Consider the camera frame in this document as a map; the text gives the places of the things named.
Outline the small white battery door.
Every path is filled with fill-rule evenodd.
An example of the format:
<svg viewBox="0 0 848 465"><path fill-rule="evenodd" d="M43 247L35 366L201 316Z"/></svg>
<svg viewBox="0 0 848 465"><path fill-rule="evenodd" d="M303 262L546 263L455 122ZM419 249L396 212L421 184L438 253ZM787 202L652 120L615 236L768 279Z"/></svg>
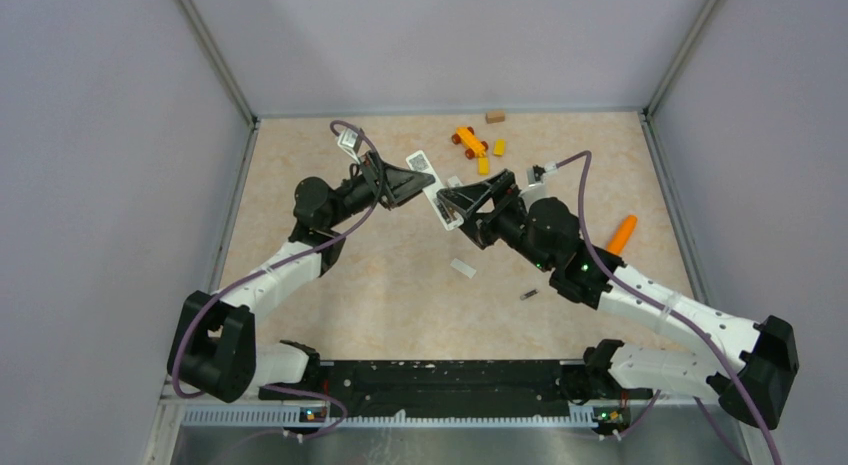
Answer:
<svg viewBox="0 0 848 465"><path fill-rule="evenodd" d="M472 279L477 272L474 267L470 266L469 264L458 258L454 258L451 261L451 267L469 279Z"/></svg>

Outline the white remote with buttons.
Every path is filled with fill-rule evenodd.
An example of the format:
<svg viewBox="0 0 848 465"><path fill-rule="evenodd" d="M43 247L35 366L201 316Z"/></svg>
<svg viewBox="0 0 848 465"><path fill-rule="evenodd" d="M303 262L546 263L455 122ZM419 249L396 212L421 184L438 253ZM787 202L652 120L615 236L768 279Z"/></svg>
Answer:
<svg viewBox="0 0 848 465"><path fill-rule="evenodd" d="M444 189L445 186L427 158L425 152L423 150L418 150L412 153L406 157L406 163L411 170L428 174L434 179L434 183L425 187L423 192L443 227L447 231L459 228L463 224L463 218L456 215L446 205L439 201L437 192Z"/></svg>

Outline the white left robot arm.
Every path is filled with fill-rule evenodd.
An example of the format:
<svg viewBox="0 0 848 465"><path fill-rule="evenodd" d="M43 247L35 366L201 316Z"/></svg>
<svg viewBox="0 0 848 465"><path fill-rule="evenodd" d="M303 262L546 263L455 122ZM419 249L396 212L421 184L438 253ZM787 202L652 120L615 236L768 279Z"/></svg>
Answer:
<svg viewBox="0 0 848 465"><path fill-rule="evenodd" d="M335 226L354 215L366 219L376 206L397 208L437 182L422 151L408 156L404 168L368 152L351 170L336 188L319 177L301 180L294 190L296 223L283 246L233 284L186 298L167 363L176 384L225 403L239 399L257 370L257 323L336 264L349 234Z"/></svg>

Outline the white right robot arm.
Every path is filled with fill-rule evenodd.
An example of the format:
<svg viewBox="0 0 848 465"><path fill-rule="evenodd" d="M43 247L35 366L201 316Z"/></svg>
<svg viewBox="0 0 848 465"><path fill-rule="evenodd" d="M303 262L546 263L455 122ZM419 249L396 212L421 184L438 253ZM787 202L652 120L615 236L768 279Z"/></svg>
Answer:
<svg viewBox="0 0 848 465"><path fill-rule="evenodd" d="M550 286L565 299L632 320L683 346L669 352L609 339L587 349L586 382L594 394L649 388L715 398L747 425L777 428L799 371L787 321L721 312L646 277L618 255L589 248L565 203L531 199L509 170L444 188L436 198L461 217L461 231L479 248L503 241L549 273Z"/></svg>

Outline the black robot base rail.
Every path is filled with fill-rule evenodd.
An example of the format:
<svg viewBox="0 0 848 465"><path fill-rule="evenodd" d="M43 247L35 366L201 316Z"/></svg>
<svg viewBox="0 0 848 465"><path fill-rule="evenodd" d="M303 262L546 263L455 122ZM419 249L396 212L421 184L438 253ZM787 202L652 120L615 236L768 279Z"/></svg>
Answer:
<svg viewBox="0 0 848 465"><path fill-rule="evenodd" d="M340 401L348 418L565 417L596 401L647 400L576 360L337 360L307 367L293 389Z"/></svg>

